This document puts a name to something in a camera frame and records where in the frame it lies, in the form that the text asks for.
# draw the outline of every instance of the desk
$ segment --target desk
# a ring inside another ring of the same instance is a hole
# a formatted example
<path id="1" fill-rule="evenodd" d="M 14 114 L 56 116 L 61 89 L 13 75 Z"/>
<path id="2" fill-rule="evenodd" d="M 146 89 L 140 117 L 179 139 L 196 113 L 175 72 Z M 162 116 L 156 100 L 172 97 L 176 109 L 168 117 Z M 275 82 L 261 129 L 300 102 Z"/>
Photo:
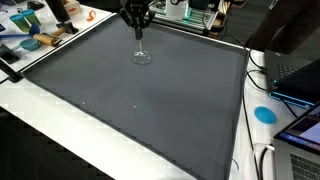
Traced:
<path id="1" fill-rule="evenodd" d="M 23 9 L 27 9 L 27 2 L 19 3 L 19 6 L 21 6 Z M 13 70 L 15 70 L 16 72 L 20 71 L 24 67 L 43 58 L 43 56 L 46 56 L 46 55 L 50 54 L 52 51 L 61 48 L 64 43 L 67 43 L 67 42 L 74 40 L 77 36 L 82 35 L 88 29 L 90 29 L 90 27 L 96 25 L 98 22 L 100 22 L 101 20 L 107 18 L 108 16 L 110 16 L 112 14 L 107 11 L 102 11 L 102 10 L 87 7 L 87 6 L 81 6 L 81 8 L 83 10 L 83 13 L 70 17 L 71 22 L 73 23 L 74 27 L 79 29 L 79 32 L 77 32 L 75 35 L 71 35 L 71 34 L 67 34 L 67 33 L 62 34 L 60 37 L 63 39 L 64 42 L 61 43 L 60 47 L 58 47 L 58 48 L 54 48 L 51 46 L 45 46 L 45 45 L 42 45 L 36 51 L 27 51 L 27 50 L 20 48 L 17 51 L 17 53 L 19 53 L 21 55 L 21 59 L 15 63 L 11 64 L 10 67 Z M 8 17 L 17 13 L 16 6 L 3 5 L 2 9 L 8 10 L 8 13 L 6 14 L 6 16 L 8 16 Z M 87 22 L 86 18 L 88 16 L 90 10 L 94 10 L 96 12 L 96 18 L 91 22 Z M 58 29 L 56 27 L 57 20 L 53 16 L 53 13 L 51 12 L 51 10 L 49 9 L 49 7 L 46 3 L 45 3 L 44 8 L 42 8 L 38 11 L 35 11 L 35 13 L 42 24 L 40 26 L 41 33 L 46 32 L 46 33 L 50 34 L 51 32 L 54 32 L 55 30 Z M 6 28 L 6 30 L 3 32 L 0 32 L 0 35 L 1 34 L 21 34 L 21 31 L 18 29 L 18 27 L 16 27 L 16 25 L 12 21 L 9 20 L 9 18 L 6 18 L 3 21 L 1 21 L 1 24 Z M 23 38 L 14 38 L 14 39 L 4 39 L 4 40 L 1 40 L 1 42 L 3 44 L 6 44 L 9 48 L 12 48 L 12 47 L 18 45 L 22 40 L 23 40 Z M 3 76 L 3 73 L 0 73 L 0 82 L 6 77 L 7 76 Z"/>
<path id="2" fill-rule="evenodd" d="M 253 51 L 252 56 L 263 65 L 263 53 Z M 262 75 L 254 75 L 254 79 L 264 86 Z M 271 143 L 273 135 L 294 117 L 281 102 L 270 99 L 248 80 L 244 92 L 253 142 Z M 261 105 L 275 112 L 278 119 L 275 124 L 264 125 L 256 120 L 253 110 Z M 25 79 L 16 84 L 6 81 L 0 85 L 0 106 L 117 180 L 194 179 L 140 144 Z M 303 112 L 299 108 L 294 108 L 294 111 L 297 114 Z M 230 180 L 256 179 L 249 154 L 250 144 L 242 110 L 233 154 L 240 169 L 238 171 L 232 165 Z M 270 154 L 266 156 L 264 167 L 265 179 L 275 179 Z"/>

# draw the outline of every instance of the laptop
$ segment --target laptop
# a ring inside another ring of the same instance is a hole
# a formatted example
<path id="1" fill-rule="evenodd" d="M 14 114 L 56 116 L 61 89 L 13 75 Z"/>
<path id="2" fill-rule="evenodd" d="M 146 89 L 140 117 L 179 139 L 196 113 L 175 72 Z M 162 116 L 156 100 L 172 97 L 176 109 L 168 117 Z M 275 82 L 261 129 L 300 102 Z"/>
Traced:
<path id="1" fill-rule="evenodd" d="M 311 61 L 267 51 L 265 65 L 271 98 L 304 108 L 320 100 L 320 59 Z"/>
<path id="2" fill-rule="evenodd" d="M 320 104 L 274 139 L 278 180 L 320 180 Z"/>

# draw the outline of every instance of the wire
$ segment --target wire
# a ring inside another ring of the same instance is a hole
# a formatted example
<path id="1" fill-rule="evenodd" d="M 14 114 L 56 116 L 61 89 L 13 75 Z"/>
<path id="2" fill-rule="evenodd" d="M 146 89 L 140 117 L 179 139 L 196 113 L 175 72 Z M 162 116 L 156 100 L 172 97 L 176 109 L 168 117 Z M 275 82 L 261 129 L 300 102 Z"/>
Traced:
<path id="1" fill-rule="evenodd" d="M 233 16 L 233 13 L 232 13 L 232 9 L 233 9 L 233 8 L 232 8 L 232 6 L 231 6 L 231 7 L 230 7 L 230 6 L 229 6 L 228 11 L 229 11 L 230 16 Z"/>
<path id="2" fill-rule="evenodd" d="M 252 62 L 255 66 L 257 66 L 258 68 L 260 68 L 261 70 L 266 71 L 267 68 L 265 68 L 265 67 L 263 67 L 263 66 L 259 66 L 256 62 L 254 62 L 254 60 L 252 59 L 252 56 L 251 56 L 251 51 L 252 51 L 252 49 L 250 49 L 250 51 L 249 51 L 249 58 L 250 58 L 251 62 Z"/>
<path id="3" fill-rule="evenodd" d="M 286 105 L 286 107 L 289 109 L 289 111 L 291 112 L 291 114 L 295 117 L 298 118 L 297 114 L 291 109 L 291 107 L 288 105 L 287 102 L 285 102 L 284 100 L 281 99 L 281 101 L 283 102 L 284 105 Z"/>
<path id="4" fill-rule="evenodd" d="M 254 71 L 253 71 L 253 70 L 251 70 L 251 71 L 246 71 L 246 75 L 250 78 L 251 82 L 252 82 L 258 89 L 260 89 L 261 91 L 268 92 L 268 90 L 260 87 L 260 86 L 252 79 L 252 77 L 251 77 L 251 75 L 250 75 L 251 72 L 254 72 Z"/>
<path id="5" fill-rule="evenodd" d="M 221 36 L 221 38 L 219 40 L 222 41 L 223 38 L 227 35 L 227 33 L 228 33 L 228 18 L 226 19 L 226 27 L 224 30 L 224 34 Z"/>
<path id="6" fill-rule="evenodd" d="M 248 113 L 247 113 L 247 108 L 246 108 L 246 102 L 245 102 L 244 99 L 245 98 L 244 98 L 244 93 L 243 93 L 243 95 L 242 95 L 242 103 L 243 103 L 244 115 L 245 115 L 245 118 L 246 118 L 246 125 L 247 125 L 249 140 L 250 140 L 250 144 L 251 144 L 251 149 L 252 149 L 252 152 L 254 152 L 254 146 L 253 146 L 253 142 L 252 142 L 252 136 L 251 136 L 251 131 L 250 131 Z M 254 164 L 255 164 L 255 168 L 256 168 L 257 178 L 259 180 L 259 170 L 258 170 L 257 158 L 256 158 L 255 154 L 253 154 L 253 158 L 254 158 Z"/>
<path id="7" fill-rule="evenodd" d="M 251 73 L 251 72 L 259 72 L 261 74 L 265 74 L 265 72 L 260 69 L 253 69 L 253 70 L 248 71 L 248 73 Z"/>
<path id="8" fill-rule="evenodd" d="M 234 159 L 232 159 L 232 161 L 236 164 L 237 169 L 239 170 L 239 164 L 238 164 L 238 162 L 237 162 L 236 160 L 234 160 Z"/>
<path id="9" fill-rule="evenodd" d="M 260 169 L 260 180 L 263 180 L 263 160 L 264 156 L 266 155 L 269 148 L 265 147 L 261 153 L 260 161 L 259 161 L 259 169 Z"/>

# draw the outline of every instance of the gray fabric surface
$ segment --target gray fabric surface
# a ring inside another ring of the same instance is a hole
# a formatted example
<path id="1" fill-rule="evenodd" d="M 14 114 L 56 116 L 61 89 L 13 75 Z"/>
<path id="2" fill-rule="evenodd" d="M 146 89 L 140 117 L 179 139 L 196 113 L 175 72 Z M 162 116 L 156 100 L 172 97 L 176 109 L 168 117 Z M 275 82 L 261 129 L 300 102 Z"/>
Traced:
<path id="1" fill-rule="evenodd" d="M 137 65 L 133 29 L 107 22 L 24 76 L 196 178 L 228 179 L 246 52 L 152 24 L 153 61 Z"/>

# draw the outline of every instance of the cup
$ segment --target cup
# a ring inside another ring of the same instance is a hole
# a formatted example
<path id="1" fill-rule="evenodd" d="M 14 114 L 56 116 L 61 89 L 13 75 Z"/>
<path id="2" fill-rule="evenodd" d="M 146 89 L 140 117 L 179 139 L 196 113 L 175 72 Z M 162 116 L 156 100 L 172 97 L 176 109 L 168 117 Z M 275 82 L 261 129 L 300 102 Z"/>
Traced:
<path id="1" fill-rule="evenodd" d="M 38 40 L 31 38 L 31 39 L 26 39 L 26 40 L 22 41 L 18 46 L 12 48 L 11 50 L 16 51 L 22 47 L 25 50 L 34 51 L 34 50 L 38 49 L 40 46 L 41 46 L 41 44 L 39 43 Z"/>
<path id="2" fill-rule="evenodd" d="M 37 16 L 34 14 L 34 10 L 28 9 L 21 12 L 21 14 L 29 21 L 30 24 L 36 24 L 41 26 L 41 23 Z"/>
<path id="3" fill-rule="evenodd" d="M 10 16 L 9 19 L 14 22 L 22 32 L 29 32 L 30 26 L 22 14 Z"/>

